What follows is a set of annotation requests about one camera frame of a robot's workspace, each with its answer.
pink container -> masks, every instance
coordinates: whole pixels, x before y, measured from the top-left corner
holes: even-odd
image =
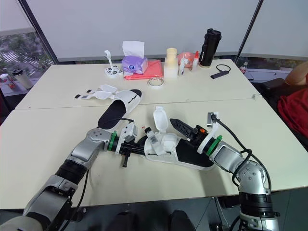
[[[181,62],[181,58],[183,57],[183,53],[179,54],[177,56],[178,58],[178,62],[179,62],[179,65],[180,65],[180,62]],[[185,52],[185,56],[184,58],[188,59],[188,64],[185,64],[185,67],[192,67],[193,66],[193,59],[194,59],[194,53],[191,53],[191,52]]]

purple tissue box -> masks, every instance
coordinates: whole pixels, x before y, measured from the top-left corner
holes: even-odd
[[[148,68],[148,59],[137,56],[125,56],[122,60],[123,71],[143,74]]]

white tissue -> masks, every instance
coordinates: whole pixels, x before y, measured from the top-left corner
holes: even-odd
[[[125,56],[137,56],[144,58],[144,42],[139,41],[124,41],[122,44],[123,53]]]

tape roll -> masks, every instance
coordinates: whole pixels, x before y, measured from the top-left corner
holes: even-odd
[[[152,88],[160,88],[164,84],[164,80],[159,77],[150,78],[148,85]]]

white table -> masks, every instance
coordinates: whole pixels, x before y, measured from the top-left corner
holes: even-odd
[[[211,79],[218,72],[217,64],[231,67],[228,75]],[[110,78],[104,74],[108,64],[53,65],[31,91],[18,104],[16,109],[62,108],[109,106],[111,100],[77,100],[77,94],[85,94],[88,89],[97,89],[101,84],[109,84],[119,90],[140,89],[141,104],[181,103],[212,100],[251,99],[259,95],[247,78],[230,59],[213,60],[210,68],[197,67],[195,72],[187,68],[177,79],[165,79],[160,89],[152,89],[147,79],[123,80]]]
[[[273,190],[308,186],[308,154],[264,99],[163,104],[169,118],[192,127],[206,126],[208,111],[219,111],[227,124],[267,167]],[[97,126],[107,107],[14,110],[0,127],[0,208],[24,208],[54,174],[86,132]],[[141,128],[155,129],[155,104],[139,105],[129,115]],[[217,135],[239,149],[220,128]],[[144,135],[139,129],[138,138]],[[199,171],[152,162],[132,154],[101,152],[91,171],[82,205],[105,205],[237,194],[231,174],[218,167]],[[84,179],[73,204],[76,206]]]

